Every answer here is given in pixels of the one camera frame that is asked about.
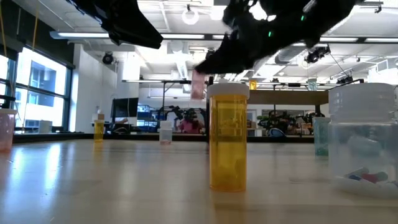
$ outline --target clear plastic container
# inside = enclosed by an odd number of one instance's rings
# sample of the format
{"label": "clear plastic container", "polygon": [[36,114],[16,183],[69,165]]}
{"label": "clear plastic container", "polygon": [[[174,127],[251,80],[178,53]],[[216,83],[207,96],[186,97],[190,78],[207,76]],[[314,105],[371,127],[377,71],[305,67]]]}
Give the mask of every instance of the clear plastic container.
{"label": "clear plastic container", "polygon": [[330,118],[313,118],[315,155],[328,156],[328,125]]}
{"label": "clear plastic container", "polygon": [[210,187],[224,192],[246,190],[246,106],[249,87],[238,83],[211,85]]}
{"label": "clear plastic container", "polygon": [[162,145],[171,144],[173,139],[172,123],[170,121],[161,121],[159,129],[159,141]]}
{"label": "clear plastic container", "polygon": [[16,110],[0,109],[0,152],[11,150],[16,114]]}
{"label": "clear plastic container", "polygon": [[94,121],[94,142],[102,142],[104,139],[104,120]]}
{"label": "clear plastic container", "polygon": [[394,89],[364,83],[329,92],[329,160],[335,188],[398,198],[398,124]]}

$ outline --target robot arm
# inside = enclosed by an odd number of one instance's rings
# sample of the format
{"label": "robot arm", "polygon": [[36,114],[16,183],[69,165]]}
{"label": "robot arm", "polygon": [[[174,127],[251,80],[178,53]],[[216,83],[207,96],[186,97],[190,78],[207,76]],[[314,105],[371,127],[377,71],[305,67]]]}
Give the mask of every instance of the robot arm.
{"label": "robot arm", "polygon": [[66,0],[96,19],[116,44],[123,42],[159,49],[161,34],[145,18],[137,0]]}
{"label": "robot arm", "polygon": [[199,73],[241,73],[257,60],[304,40],[312,48],[322,34],[347,17],[364,0],[259,0],[273,21],[257,21],[248,0],[231,0],[223,22],[232,28],[219,49],[196,66]]}

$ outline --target person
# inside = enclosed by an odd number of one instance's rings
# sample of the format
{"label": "person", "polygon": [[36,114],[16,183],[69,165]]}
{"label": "person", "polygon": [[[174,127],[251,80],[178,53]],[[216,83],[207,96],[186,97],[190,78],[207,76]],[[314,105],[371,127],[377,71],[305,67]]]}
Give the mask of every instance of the person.
{"label": "person", "polygon": [[200,130],[204,125],[198,120],[197,116],[185,116],[178,126],[182,133],[200,134]]}

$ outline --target wooden table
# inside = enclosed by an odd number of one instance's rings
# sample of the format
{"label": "wooden table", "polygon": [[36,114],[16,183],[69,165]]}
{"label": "wooden table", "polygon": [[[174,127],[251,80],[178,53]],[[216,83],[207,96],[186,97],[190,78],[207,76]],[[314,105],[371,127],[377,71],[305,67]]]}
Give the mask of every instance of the wooden table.
{"label": "wooden table", "polygon": [[212,192],[201,142],[66,141],[0,154],[0,223],[398,223],[398,201],[334,191],[311,144],[248,144],[248,188]]}

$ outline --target desk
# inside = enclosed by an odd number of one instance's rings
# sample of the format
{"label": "desk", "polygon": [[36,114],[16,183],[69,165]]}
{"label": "desk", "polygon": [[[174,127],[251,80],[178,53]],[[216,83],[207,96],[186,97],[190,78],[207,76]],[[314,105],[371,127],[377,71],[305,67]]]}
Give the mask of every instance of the desk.
{"label": "desk", "polygon": [[396,224],[398,201],[337,192],[313,144],[248,144],[248,189],[212,192],[204,142],[19,144],[0,154],[0,223]]}

